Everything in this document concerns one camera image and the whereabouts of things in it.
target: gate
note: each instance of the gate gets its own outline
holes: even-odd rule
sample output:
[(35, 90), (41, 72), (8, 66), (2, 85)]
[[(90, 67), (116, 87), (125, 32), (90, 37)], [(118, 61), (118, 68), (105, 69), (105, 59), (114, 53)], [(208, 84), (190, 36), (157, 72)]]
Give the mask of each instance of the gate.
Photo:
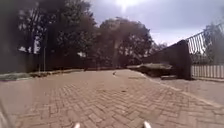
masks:
[(209, 25), (186, 41), (193, 77), (224, 79), (224, 23)]

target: sun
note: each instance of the sun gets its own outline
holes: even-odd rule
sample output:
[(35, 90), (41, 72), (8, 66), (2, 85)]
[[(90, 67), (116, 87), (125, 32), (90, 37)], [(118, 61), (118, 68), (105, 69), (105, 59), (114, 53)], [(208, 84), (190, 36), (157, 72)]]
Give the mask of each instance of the sun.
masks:
[(121, 7), (122, 12), (126, 12), (129, 7), (136, 6), (147, 0), (115, 0), (117, 6)]

